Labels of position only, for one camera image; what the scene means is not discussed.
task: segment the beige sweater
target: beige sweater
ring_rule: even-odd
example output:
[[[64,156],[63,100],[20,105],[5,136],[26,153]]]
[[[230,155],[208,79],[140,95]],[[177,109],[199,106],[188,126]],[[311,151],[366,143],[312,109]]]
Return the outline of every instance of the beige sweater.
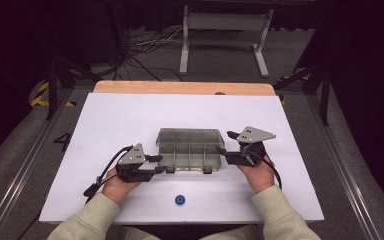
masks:
[[[272,186],[256,194],[252,202],[263,217],[263,235],[266,240],[320,239],[291,207],[279,187]],[[48,239],[105,239],[108,228],[118,214],[119,206],[99,193],[79,213],[61,223]],[[254,240],[259,239],[258,236],[257,228],[250,225],[213,234],[202,240]],[[120,240],[158,239],[131,227],[123,227],[120,235]]]

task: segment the hand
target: hand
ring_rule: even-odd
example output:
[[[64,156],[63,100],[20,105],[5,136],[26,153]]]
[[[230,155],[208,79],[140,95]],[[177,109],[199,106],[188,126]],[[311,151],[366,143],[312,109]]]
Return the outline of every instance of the hand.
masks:
[[[107,177],[117,174],[117,170],[112,168],[107,172]],[[140,182],[126,183],[119,177],[115,176],[104,184],[102,193],[115,203],[120,204],[124,201],[130,191],[139,186]]]
[[[268,155],[264,159],[271,162]],[[255,193],[259,193],[274,185],[273,170],[264,162],[257,167],[238,166],[248,180],[249,186]]]

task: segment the blue bottle cap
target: blue bottle cap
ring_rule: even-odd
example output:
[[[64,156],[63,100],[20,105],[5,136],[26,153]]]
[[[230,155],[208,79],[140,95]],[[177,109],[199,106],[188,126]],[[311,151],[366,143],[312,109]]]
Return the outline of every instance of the blue bottle cap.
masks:
[[[183,195],[177,195],[174,201],[176,202],[177,205],[183,205],[186,199]]]

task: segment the gray carpet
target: gray carpet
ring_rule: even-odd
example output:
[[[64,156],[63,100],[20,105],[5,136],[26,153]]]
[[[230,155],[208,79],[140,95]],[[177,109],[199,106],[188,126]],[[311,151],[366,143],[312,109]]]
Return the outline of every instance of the gray carpet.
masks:
[[[188,74],[182,78],[185,81],[275,83],[279,77],[291,75],[312,33],[312,31],[299,30],[269,32],[263,48],[263,56],[270,73],[268,79],[260,77],[250,49],[252,39],[258,39],[258,34],[242,32],[236,37],[227,38],[214,32],[197,33],[190,43]],[[170,68],[177,72],[180,51],[181,44],[174,42],[153,53],[137,55],[136,58],[146,67]],[[99,71],[106,67],[95,67],[94,70]],[[123,67],[118,70],[123,79],[153,80],[152,76],[143,69],[131,66],[126,68],[128,71]],[[164,80],[178,80],[175,74],[167,70],[150,69],[150,71]],[[110,74],[105,78],[112,79],[113,75]],[[53,140],[67,132],[73,133],[87,93],[93,90],[93,85],[89,83],[90,81],[80,81],[75,87],[70,101],[77,102],[77,106],[65,107],[57,119],[32,174],[0,231],[0,239],[16,239],[41,210],[44,204],[43,198],[49,191],[64,155],[62,145],[53,143]],[[284,109],[312,182],[317,189],[316,194],[326,218],[325,221],[310,223],[309,226],[322,239],[365,239],[332,163],[326,141],[316,127],[317,119],[310,111],[306,96],[299,91],[299,85],[300,83],[295,83],[281,92],[286,97]],[[34,110],[1,146],[0,201],[33,145],[46,114],[46,107],[34,107]],[[349,166],[376,227],[384,239],[384,195],[352,139],[334,94],[331,95],[328,116],[330,129],[341,156]],[[36,221],[23,239],[45,239],[54,228],[53,225]],[[107,239],[117,239],[119,229],[117,226],[111,227]]]

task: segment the white table surface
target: white table surface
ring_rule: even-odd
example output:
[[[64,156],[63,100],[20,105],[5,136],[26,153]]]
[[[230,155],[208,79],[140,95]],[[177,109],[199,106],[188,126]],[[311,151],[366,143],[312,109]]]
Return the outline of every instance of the white table surface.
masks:
[[[40,221],[60,223],[80,211],[83,192],[121,148],[142,143],[157,155],[160,128],[219,129],[228,151],[239,145],[227,131],[246,126],[276,134],[264,141],[276,163],[283,192],[305,220],[323,220],[313,185],[276,96],[89,94],[71,143],[48,194]],[[153,168],[155,163],[142,167]],[[186,203],[175,204],[177,195]],[[212,174],[181,172],[155,175],[132,191],[121,205],[117,224],[256,223],[261,216],[253,192],[236,166],[222,157]]]

